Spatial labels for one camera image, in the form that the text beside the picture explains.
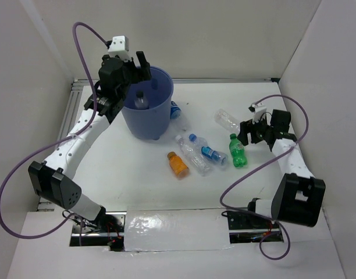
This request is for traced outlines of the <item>clear bottle black cap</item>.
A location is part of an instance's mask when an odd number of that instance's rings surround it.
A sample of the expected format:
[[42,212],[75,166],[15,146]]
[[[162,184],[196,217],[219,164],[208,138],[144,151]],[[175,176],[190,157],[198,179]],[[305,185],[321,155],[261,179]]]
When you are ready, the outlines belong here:
[[136,98],[134,99],[134,104],[136,109],[138,110],[149,109],[149,101],[143,91],[136,92]]

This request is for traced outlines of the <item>clear crushed bottle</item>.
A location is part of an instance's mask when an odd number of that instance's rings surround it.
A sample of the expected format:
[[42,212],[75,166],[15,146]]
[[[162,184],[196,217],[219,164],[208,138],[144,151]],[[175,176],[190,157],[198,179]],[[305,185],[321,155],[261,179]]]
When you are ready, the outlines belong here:
[[231,134],[240,133],[240,121],[223,109],[219,109],[214,114],[214,120]]

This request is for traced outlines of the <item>orange juice bottle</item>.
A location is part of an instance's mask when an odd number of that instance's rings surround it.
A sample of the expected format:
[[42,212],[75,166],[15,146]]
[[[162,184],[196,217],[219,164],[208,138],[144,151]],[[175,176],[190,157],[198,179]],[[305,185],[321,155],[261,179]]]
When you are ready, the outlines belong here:
[[181,157],[177,156],[175,152],[167,154],[169,166],[178,179],[182,179],[190,172],[188,166],[182,161]]

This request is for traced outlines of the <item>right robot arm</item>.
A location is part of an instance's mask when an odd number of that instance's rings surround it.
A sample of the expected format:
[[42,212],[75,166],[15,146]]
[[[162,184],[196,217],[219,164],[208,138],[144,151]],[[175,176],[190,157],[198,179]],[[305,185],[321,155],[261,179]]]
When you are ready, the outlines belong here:
[[271,203],[273,219],[313,227],[316,225],[326,185],[307,168],[297,137],[289,132],[291,113],[273,110],[267,121],[265,108],[250,108],[254,116],[240,123],[238,140],[243,145],[266,142],[277,160],[283,178]]

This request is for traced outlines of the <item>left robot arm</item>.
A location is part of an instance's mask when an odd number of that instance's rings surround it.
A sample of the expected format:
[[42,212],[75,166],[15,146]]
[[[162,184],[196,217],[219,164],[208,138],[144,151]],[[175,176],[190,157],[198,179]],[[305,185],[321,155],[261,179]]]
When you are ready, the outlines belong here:
[[33,161],[28,168],[38,196],[85,219],[87,227],[94,232],[102,231],[110,217],[103,206],[82,192],[73,178],[92,144],[124,107],[130,86],[151,79],[150,64],[144,53],[138,51],[136,55],[139,66],[133,60],[122,61],[120,56],[103,56],[99,81],[92,86],[93,93],[68,139],[58,144],[43,162]]

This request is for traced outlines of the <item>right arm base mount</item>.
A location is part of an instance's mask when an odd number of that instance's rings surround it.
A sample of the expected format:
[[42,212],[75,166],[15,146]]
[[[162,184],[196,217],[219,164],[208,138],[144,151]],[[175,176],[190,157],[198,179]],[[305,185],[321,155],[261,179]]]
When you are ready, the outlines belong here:
[[266,236],[265,242],[283,242],[280,227],[260,217],[225,210],[221,213],[227,220],[231,244],[259,243]]

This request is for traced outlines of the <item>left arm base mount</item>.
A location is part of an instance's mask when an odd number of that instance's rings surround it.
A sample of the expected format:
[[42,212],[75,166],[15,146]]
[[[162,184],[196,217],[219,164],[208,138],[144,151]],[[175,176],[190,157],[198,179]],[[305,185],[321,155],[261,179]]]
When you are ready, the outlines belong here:
[[79,217],[72,218],[71,247],[104,247],[109,251],[124,251],[124,228],[127,212],[106,212],[105,224],[96,227]]

